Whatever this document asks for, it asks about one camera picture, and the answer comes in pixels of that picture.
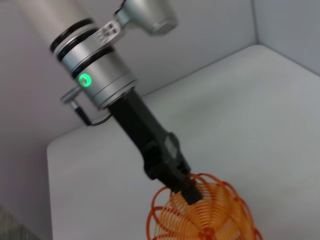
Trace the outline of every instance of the orange wire ball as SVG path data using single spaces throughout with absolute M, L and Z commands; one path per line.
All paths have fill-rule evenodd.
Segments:
M 188 205 L 181 193 L 170 192 L 165 206 L 155 206 L 158 195 L 168 189 L 161 188 L 152 200 L 146 221 L 148 240 L 263 240 L 247 204 L 229 183 L 205 173 L 190 177 L 203 199 Z

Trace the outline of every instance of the white table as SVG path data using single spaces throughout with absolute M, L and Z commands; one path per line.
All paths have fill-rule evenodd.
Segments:
M 145 98 L 194 172 L 233 184 L 266 240 L 320 237 L 320 78 L 252 46 Z M 47 151 L 54 240 L 143 240 L 161 184 L 114 119 Z

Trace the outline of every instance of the black cable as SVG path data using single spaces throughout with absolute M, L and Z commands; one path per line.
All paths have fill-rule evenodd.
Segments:
M 109 116 L 107 116 L 105 119 L 103 119 L 102 121 L 98 121 L 96 123 L 92 123 L 91 126 L 96 127 L 99 126 L 101 124 L 104 124 L 106 121 L 108 121 L 110 118 L 112 117 L 112 114 L 110 113 Z

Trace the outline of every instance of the gray carpet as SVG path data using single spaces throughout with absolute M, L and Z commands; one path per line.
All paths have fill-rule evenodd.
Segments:
M 0 206 L 0 240 L 39 240 L 23 224 Z

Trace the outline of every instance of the green led light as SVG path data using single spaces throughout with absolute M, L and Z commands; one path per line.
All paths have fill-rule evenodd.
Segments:
M 81 84 L 82 87 L 87 88 L 91 85 L 92 80 L 89 74 L 81 74 L 79 77 L 79 83 Z

